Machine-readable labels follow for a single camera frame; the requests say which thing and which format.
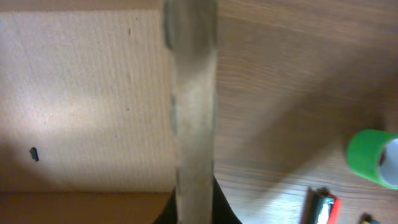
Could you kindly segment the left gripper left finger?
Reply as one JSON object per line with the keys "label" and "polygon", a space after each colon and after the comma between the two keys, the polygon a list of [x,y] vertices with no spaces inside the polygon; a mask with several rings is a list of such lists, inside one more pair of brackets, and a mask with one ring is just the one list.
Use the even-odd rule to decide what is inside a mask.
{"label": "left gripper left finger", "polygon": [[173,189],[167,203],[165,204],[165,207],[162,209],[159,216],[154,220],[153,224],[177,224],[177,222],[178,215],[176,193],[175,189]]}

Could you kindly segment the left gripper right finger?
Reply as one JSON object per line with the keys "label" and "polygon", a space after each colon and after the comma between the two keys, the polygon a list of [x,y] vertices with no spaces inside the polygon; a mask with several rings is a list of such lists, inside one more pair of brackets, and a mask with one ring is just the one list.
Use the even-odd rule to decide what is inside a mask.
{"label": "left gripper right finger", "polygon": [[242,224],[234,214],[215,177],[213,178],[212,224]]}

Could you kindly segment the brown cardboard box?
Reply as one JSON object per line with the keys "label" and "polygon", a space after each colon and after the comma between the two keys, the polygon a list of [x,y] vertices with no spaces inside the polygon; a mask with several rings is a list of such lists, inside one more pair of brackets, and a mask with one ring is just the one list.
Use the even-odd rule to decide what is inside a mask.
{"label": "brown cardboard box", "polygon": [[1,222],[152,223],[174,186],[158,9],[1,13]]}

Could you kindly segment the yellow highlighter marker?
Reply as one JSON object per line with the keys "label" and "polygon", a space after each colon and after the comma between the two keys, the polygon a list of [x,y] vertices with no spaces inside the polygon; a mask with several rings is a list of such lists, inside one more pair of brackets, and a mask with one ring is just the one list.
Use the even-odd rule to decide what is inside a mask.
{"label": "yellow highlighter marker", "polygon": [[373,219],[369,214],[364,214],[360,219],[360,224],[380,224],[379,221]]}

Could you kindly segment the green tape roll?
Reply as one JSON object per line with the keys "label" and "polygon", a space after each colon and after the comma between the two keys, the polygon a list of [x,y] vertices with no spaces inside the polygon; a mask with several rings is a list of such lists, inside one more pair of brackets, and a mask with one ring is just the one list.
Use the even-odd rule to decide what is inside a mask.
{"label": "green tape roll", "polygon": [[347,147],[349,168],[358,176],[397,189],[397,133],[376,129],[358,132]]}

